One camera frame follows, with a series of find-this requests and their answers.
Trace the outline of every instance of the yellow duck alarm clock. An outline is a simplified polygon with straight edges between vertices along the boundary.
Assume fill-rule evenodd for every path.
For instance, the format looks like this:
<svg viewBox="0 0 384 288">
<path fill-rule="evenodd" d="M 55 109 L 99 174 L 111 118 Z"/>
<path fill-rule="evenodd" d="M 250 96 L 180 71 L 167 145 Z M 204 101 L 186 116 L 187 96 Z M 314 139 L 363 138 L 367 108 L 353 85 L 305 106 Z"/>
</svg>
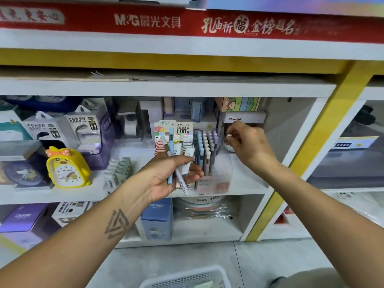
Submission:
<svg viewBox="0 0 384 288">
<path fill-rule="evenodd" d="M 91 184 L 91 170 L 83 156 L 74 149 L 47 149 L 47 169 L 52 182 L 59 188 L 77 188 Z"/>
</svg>

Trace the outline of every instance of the light blue pen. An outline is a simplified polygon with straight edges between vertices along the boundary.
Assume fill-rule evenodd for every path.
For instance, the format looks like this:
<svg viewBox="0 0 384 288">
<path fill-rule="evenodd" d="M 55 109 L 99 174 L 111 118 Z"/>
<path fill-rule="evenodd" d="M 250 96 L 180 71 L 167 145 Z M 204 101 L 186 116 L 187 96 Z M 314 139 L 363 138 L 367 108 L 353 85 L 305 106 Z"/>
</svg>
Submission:
<svg viewBox="0 0 384 288">
<path fill-rule="evenodd" d="M 173 131 L 174 131 L 173 128 L 169 129 L 169 149 L 171 154 L 173 154 Z M 172 184 L 172 179 L 173 179 L 173 174 L 171 174 L 168 178 L 169 185 Z"/>
</svg>

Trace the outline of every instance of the blue box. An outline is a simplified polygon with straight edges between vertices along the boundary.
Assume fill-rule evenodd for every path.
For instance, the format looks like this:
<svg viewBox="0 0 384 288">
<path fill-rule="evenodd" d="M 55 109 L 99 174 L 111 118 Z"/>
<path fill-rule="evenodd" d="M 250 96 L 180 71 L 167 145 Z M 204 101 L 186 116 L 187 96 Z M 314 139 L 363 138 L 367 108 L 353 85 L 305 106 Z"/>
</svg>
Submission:
<svg viewBox="0 0 384 288">
<path fill-rule="evenodd" d="M 149 205 L 141 214 L 141 223 L 148 240 L 171 240 L 172 198 L 163 198 Z"/>
</svg>

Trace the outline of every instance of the red banner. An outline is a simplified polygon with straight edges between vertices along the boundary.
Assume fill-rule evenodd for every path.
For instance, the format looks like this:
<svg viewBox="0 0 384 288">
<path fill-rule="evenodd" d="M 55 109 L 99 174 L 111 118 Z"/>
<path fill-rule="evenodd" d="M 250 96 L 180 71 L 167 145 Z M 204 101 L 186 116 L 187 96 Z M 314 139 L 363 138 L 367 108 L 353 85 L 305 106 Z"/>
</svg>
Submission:
<svg viewBox="0 0 384 288">
<path fill-rule="evenodd" d="M 125 4 L 0 1 L 0 28 L 384 43 L 383 18 Z"/>
</svg>

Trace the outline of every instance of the hand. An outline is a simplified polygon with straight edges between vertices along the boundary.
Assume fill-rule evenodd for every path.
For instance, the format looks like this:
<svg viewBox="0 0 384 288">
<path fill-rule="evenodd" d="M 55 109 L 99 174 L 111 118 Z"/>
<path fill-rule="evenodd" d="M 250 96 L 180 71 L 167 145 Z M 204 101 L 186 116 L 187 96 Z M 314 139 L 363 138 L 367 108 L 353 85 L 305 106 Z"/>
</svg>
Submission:
<svg viewBox="0 0 384 288">
<path fill-rule="evenodd" d="M 174 173 L 176 167 L 185 165 L 193 160 L 192 157 L 185 155 L 176 155 L 168 157 L 165 152 L 157 154 L 152 160 L 146 164 L 140 172 L 146 172 L 149 178 L 150 199 L 152 202 L 167 197 L 179 186 L 178 179 L 174 176 L 173 183 L 167 183 L 168 177 Z M 185 183 L 190 184 L 196 182 L 204 176 L 204 172 L 196 164 L 191 164 L 188 175 L 183 176 Z"/>
<path fill-rule="evenodd" d="M 263 176 L 271 164 L 278 164 L 264 130 L 250 127 L 242 121 L 235 121 L 227 130 L 225 144 L 234 148 L 240 161 L 255 174 Z"/>
</svg>

